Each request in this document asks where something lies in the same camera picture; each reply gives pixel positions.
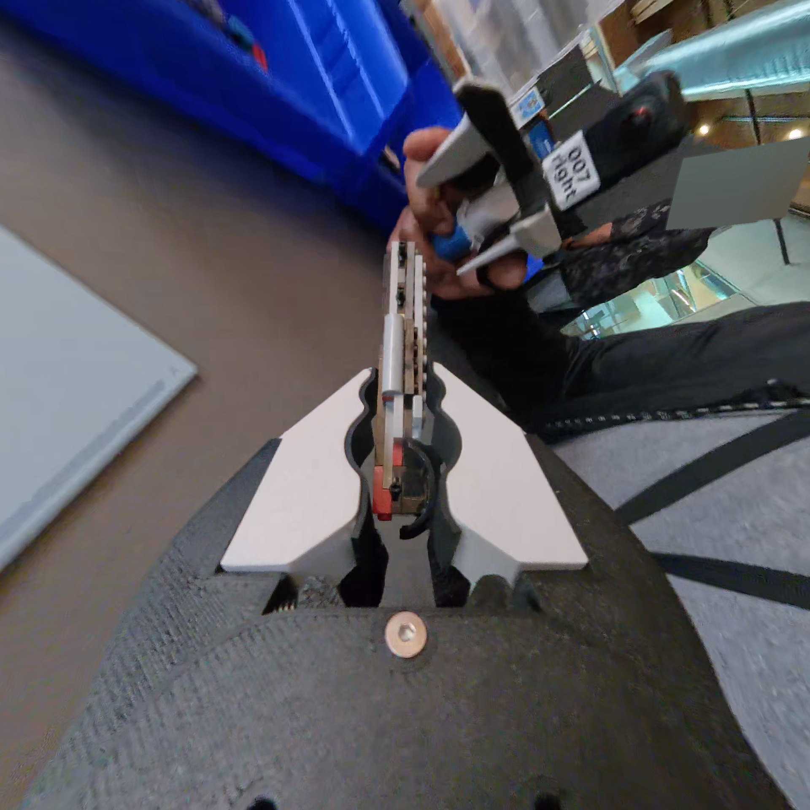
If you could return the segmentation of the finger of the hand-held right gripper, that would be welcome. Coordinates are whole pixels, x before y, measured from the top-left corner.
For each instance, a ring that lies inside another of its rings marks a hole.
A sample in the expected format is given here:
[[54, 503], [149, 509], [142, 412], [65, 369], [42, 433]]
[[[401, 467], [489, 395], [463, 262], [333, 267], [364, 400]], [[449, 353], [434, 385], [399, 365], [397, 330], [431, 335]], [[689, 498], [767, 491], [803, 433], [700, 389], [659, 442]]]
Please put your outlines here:
[[415, 130], [414, 136], [421, 138], [434, 130], [440, 130], [443, 139], [427, 159], [420, 158], [415, 178], [418, 188], [489, 189], [496, 183], [501, 164], [470, 116], [462, 116], [452, 130], [423, 127]]
[[507, 235], [463, 263], [457, 270], [457, 275], [462, 276], [478, 270], [499, 258], [518, 251], [534, 258], [543, 258], [556, 252], [561, 245], [562, 237], [556, 224], [554, 211], [552, 208], [542, 208], [511, 224]]

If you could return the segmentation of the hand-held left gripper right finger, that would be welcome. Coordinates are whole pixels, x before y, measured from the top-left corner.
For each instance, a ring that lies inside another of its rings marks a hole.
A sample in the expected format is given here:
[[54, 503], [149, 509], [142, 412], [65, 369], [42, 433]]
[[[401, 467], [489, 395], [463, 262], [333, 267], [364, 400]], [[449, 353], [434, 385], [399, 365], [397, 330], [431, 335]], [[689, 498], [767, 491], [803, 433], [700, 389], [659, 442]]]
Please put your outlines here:
[[589, 563], [530, 438], [451, 370], [440, 384], [434, 443], [450, 455], [444, 498], [450, 545], [437, 551], [472, 589], [487, 576], [514, 586], [520, 574], [579, 571]]

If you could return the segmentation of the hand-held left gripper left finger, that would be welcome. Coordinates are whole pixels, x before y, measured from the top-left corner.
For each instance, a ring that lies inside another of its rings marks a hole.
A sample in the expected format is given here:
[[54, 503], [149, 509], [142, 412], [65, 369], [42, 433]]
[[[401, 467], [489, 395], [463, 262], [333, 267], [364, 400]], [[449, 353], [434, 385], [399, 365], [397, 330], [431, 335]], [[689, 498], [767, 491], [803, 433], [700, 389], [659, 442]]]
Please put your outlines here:
[[345, 575], [355, 566], [361, 479], [346, 439], [371, 378], [361, 370], [282, 434], [219, 562], [224, 572]]

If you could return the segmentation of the toy brick assembly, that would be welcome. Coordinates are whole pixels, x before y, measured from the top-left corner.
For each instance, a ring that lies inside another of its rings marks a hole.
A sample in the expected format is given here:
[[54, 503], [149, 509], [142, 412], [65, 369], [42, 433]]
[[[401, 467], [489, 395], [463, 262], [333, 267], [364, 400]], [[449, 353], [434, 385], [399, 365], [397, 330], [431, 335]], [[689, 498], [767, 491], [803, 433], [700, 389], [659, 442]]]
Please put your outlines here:
[[396, 241], [386, 256], [378, 404], [373, 420], [372, 512], [410, 518], [400, 539], [427, 532], [439, 495], [441, 460], [425, 441], [428, 410], [428, 297], [416, 244]]

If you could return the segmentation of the person's right forearm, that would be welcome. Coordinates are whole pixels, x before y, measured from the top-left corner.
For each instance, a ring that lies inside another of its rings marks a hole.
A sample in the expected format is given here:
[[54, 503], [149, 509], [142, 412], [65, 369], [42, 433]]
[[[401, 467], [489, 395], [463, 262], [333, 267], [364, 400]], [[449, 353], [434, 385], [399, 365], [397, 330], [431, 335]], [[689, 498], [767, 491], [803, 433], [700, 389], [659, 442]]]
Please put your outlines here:
[[524, 430], [600, 408], [679, 408], [776, 379], [809, 392], [809, 304], [761, 306], [601, 339], [552, 328], [519, 292], [432, 299], [437, 323]]

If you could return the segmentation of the person's right hand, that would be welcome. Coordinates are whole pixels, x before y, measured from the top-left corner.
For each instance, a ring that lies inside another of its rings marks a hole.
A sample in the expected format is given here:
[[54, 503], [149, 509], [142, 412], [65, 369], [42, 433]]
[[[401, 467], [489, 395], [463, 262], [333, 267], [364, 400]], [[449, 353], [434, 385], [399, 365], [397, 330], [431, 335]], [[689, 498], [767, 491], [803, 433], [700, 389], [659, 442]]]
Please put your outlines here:
[[522, 253], [506, 255], [483, 270], [484, 282], [474, 273], [458, 276], [453, 263], [438, 258], [432, 248], [431, 237], [447, 235], [454, 230], [455, 189], [420, 189], [415, 184], [422, 159], [427, 159], [441, 143], [443, 135], [434, 130], [421, 138], [412, 132], [403, 143], [405, 164], [403, 176], [408, 192], [408, 205], [391, 232], [386, 251], [395, 242], [415, 244], [424, 260], [425, 285], [429, 293], [443, 300], [462, 300], [488, 297], [495, 292], [518, 290], [527, 275], [527, 258]]

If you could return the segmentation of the blue plastic bin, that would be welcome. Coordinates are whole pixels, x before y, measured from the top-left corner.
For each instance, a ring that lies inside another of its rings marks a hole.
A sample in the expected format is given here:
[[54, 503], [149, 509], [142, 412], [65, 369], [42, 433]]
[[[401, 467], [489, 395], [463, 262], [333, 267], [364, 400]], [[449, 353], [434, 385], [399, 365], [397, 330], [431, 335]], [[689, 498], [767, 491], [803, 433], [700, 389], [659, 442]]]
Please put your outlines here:
[[11, 1], [2, 14], [319, 185], [354, 187], [415, 108], [377, 2]]
[[451, 130], [461, 117], [444, 72], [428, 57], [408, 76], [407, 89], [369, 150], [340, 172], [333, 186], [337, 202], [367, 225], [389, 233], [408, 203], [405, 141], [418, 130]]

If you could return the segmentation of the small printed card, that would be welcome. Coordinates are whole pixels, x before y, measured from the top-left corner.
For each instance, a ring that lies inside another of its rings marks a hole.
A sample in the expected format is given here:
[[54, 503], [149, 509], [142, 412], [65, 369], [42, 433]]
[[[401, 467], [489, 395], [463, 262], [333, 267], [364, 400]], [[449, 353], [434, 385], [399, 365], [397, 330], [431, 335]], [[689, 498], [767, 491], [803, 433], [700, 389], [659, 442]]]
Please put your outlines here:
[[535, 119], [543, 116], [545, 100], [537, 85], [524, 90], [510, 103], [510, 114], [518, 130], [532, 127]]

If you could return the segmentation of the clear plastic drawer organizer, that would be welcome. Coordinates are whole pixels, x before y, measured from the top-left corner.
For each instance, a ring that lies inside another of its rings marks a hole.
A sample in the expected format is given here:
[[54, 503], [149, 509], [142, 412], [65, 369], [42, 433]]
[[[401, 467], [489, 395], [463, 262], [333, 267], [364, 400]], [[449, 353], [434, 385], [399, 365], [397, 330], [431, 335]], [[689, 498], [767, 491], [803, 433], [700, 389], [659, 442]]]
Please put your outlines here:
[[619, 1], [401, 1], [396, 3], [446, 77], [482, 78], [516, 92], [593, 41]]

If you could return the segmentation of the pile of loose toy bricks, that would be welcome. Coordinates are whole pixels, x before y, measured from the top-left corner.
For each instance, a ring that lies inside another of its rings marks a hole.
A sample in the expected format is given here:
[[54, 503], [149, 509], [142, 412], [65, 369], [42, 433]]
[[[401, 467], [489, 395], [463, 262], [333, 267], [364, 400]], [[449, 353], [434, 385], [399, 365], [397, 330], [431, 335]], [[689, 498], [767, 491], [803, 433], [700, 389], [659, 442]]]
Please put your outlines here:
[[239, 50], [250, 55], [265, 74], [268, 73], [267, 56], [264, 50], [248, 29], [248, 26], [242, 23], [235, 15], [227, 12], [221, 2], [183, 1], [183, 3], [209, 21], [217, 31], [222, 33]]

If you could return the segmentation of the pale blue instruction booklet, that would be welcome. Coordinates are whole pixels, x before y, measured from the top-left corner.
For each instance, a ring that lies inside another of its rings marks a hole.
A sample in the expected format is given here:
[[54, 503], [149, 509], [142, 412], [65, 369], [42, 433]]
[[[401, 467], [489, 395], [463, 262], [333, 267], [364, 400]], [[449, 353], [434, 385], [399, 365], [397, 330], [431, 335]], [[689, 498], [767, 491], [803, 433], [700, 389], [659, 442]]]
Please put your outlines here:
[[197, 367], [1, 228], [1, 569]]

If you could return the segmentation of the grey sweatshirt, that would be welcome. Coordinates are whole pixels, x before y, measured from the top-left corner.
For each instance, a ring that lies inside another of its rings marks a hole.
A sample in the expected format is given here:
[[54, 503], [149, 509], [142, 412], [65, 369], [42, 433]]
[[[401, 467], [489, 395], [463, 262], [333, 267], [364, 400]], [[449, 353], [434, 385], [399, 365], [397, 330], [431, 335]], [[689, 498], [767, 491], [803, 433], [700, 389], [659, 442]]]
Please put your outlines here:
[[554, 450], [667, 573], [748, 741], [808, 808], [808, 410], [628, 424]]

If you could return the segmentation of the silver metal air duct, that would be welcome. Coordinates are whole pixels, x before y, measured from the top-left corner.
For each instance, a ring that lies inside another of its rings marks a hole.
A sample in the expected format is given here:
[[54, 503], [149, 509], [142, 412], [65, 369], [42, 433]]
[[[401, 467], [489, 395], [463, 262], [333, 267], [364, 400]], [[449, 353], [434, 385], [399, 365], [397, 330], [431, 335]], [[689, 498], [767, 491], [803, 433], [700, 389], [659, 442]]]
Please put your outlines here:
[[615, 69], [623, 92], [659, 71], [692, 101], [808, 90], [808, 1], [640, 2], [633, 17], [643, 44]]

